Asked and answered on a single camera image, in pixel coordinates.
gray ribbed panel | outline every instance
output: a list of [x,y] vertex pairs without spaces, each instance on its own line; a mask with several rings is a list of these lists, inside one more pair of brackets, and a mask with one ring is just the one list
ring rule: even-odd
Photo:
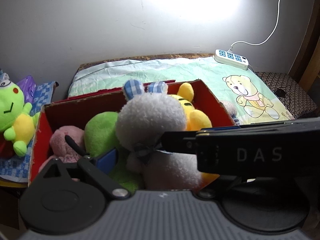
[[263,236],[229,222],[217,204],[189,191],[137,191],[129,200],[113,201],[94,225],[66,236],[28,231],[20,240],[306,240],[301,231]]

white cable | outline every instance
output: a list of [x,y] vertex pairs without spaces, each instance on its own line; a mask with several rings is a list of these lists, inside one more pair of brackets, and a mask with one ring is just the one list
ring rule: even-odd
[[277,15],[277,22],[276,22],[276,26],[275,28],[273,29],[272,33],[269,35],[269,37],[262,43],[259,43],[259,44],[252,44],[252,43],[248,43],[246,41],[236,41],[234,43],[232,43],[231,45],[231,48],[228,50],[229,53],[232,53],[232,49],[233,49],[233,45],[235,45],[236,43],[245,43],[245,44],[248,44],[248,45],[253,45],[253,46],[259,46],[259,45],[262,45],[263,43],[266,43],[270,37],[273,35],[273,33],[275,32],[277,26],[278,26],[278,21],[279,21],[279,12],[280,12],[280,0],[278,1],[278,15]]

red box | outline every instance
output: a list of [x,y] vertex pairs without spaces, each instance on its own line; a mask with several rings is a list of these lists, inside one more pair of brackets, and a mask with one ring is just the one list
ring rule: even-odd
[[[168,94],[176,94],[184,82],[168,83]],[[202,80],[188,82],[194,90],[193,105],[203,111],[211,120],[213,127],[232,126],[235,122]],[[38,174],[39,167],[49,157],[49,140],[53,132],[65,125],[84,129],[95,115],[106,112],[119,112],[126,104],[121,88],[107,90],[105,93],[81,96],[45,105],[41,109],[39,122],[31,153],[29,184]]]

white power strip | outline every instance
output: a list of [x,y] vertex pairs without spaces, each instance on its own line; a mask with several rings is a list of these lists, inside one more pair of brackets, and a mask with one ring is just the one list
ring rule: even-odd
[[245,57],[242,57],[237,54],[229,53],[227,51],[217,49],[214,54],[215,61],[230,65],[233,67],[238,67],[244,70],[248,69],[249,62]]

green frog plush toy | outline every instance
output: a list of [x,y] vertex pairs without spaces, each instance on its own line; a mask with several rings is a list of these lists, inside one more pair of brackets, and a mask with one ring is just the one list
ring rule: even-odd
[[27,145],[35,134],[39,114],[29,115],[32,105],[24,104],[21,89],[10,80],[0,81],[0,132],[4,139],[12,141],[18,156],[27,153]]

